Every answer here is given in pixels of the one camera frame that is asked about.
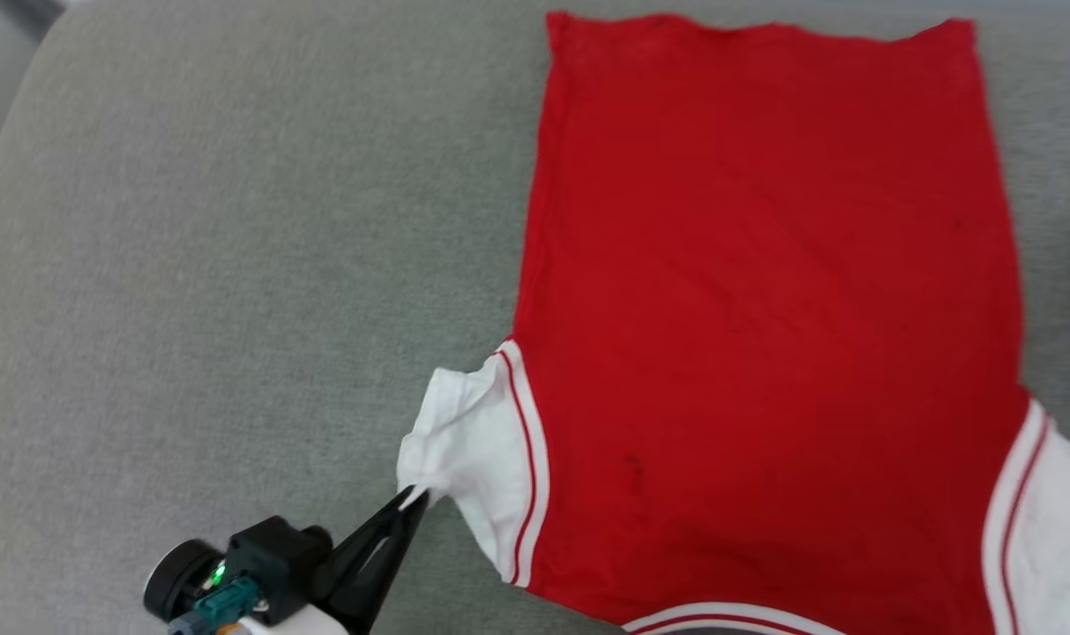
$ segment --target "red stripe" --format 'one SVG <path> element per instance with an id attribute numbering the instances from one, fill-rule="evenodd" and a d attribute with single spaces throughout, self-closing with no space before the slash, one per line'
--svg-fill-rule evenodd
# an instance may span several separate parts
<path id="1" fill-rule="evenodd" d="M 1022 475 L 1022 486 L 1018 488 L 1018 498 L 1013 499 L 1013 509 L 1009 512 L 1009 521 L 1006 523 L 1006 542 L 1002 545 L 1002 578 L 1006 584 L 1006 603 L 1009 604 L 1009 618 L 1013 622 L 1013 635 L 1022 635 L 1020 626 L 1018 624 L 1018 605 L 1013 602 L 1013 592 L 1009 587 L 1009 542 L 1013 538 L 1013 524 L 1018 519 L 1018 510 L 1022 505 L 1022 498 L 1025 497 L 1025 489 L 1027 487 L 1027 482 L 1033 475 L 1033 468 L 1036 467 L 1036 458 L 1040 455 L 1040 449 L 1043 447 L 1043 439 L 1048 437 L 1048 429 L 1051 427 L 1048 425 L 1048 414 L 1040 422 L 1042 429 L 1040 429 L 1040 438 L 1036 442 L 1036 449 L 1033 451 L 1033 455 L 1027 459 L 1027 466 L 1025 466 L 1025 474 Z"/>
<path id="2" fill-rule="evenodd" d="M 646 633 L 653 633 L 655 631 L 659 631 L 660 628 L 671 626 L 672 623 L 694 622 L 697 619 L 727 619 L 731 620 L 732 622 L 755 624 L 755 626 L 776 628 L 776 630 L 784 633 L 790 633 L 791 635 L 812 635 L 807 631 L 799 631 L 793 626 L 785 626 L 785 624 L 769 622 L 768 619 L 744 618 L 744 616 L 739 615 L 715 615 L 715 614 L 689 615 L 689 616 L 683 616 L 683 618 L 666 619 L 663 620 L 663 622 L 652 623 L 649 626 L 639 628 L 639 630 L 632 632 L 632 635 L 645 635 Z"/>
<path id="3" fill-rule="evenodd" d="M 507 353 L 499 351 L 503 357 L 503 363 L 507 365 L 507 379 L 510 381 L 510 398 L 515 400 L 515 410 L 519 411 L 519 421 L 523 423 L 523 439 L 526 441 L 526 467 L 530 469 L 531 478 L 531 502 L 526 505 L 526 517 L 523 518 L 522 527 L 519 527 L 519 535 L 515 539 L 515 575 L 510 576 L 510 583 L 519 581 L 519 546 L 523 543 L 523 535 L 526 534 L 526 526 L 531 523 L 531 515 L 535 513 L 535 499 L 538 497 L 538 483 L 535 482 L 535 451 L 531 449 L 531 433 L 526 428 L 526 417 L 523 414 L 523 407 L 519 405 L 519 391 L 515 390 L 515 369 L 510 366 L 510 358 Z"/>

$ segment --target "green light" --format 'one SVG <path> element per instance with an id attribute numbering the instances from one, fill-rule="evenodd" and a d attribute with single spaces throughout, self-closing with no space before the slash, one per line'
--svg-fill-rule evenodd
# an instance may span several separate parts
<path id="1" fill-rule="evenodd" d="M 209 579 L 216 587 L 220 584 L 220 578 L 225 576 L 225 561 L 221 560 L 219 565 L 213 570 L 213 576 Z"/>

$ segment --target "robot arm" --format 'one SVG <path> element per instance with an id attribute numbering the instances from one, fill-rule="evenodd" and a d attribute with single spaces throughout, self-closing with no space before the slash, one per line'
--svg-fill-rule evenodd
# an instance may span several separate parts
<path id="1" fill-rule="evenodd" d="M 155 568 L 143 606 L 170 635 L 369 634 L 428 503 L 402 509 L 410 494 L 337 547 L 324 528 L 279 516 L 233 534 L 224 554 L 188 540 Z"/>

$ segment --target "gray couch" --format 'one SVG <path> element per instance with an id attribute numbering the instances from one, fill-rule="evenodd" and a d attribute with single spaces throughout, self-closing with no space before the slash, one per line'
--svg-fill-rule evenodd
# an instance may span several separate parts
<path id="1" fill-rule="evenodd" d="M 569 0 L 908 35 L 942 16 Z M 160 633 L 144 578 L 265 516 L 395 492 L 433 366 L 509 332 L 557 2 L 66 12 L 0 140 L 0 633 Z M 1025 378 L 1070 438 L 1070 20 L 982 16 Z M 449 503 L 378 633 L 614 633 L 507 588 Z"/>

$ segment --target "t-shirt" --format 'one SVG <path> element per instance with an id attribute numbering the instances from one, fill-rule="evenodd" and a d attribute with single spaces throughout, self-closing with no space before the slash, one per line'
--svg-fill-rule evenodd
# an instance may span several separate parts
<path id="1" fill-rule="evenodd" d="M 1070 635 L 974 26 L 548 16 L 519 301 L 401 485 L 632 633 Z"/>

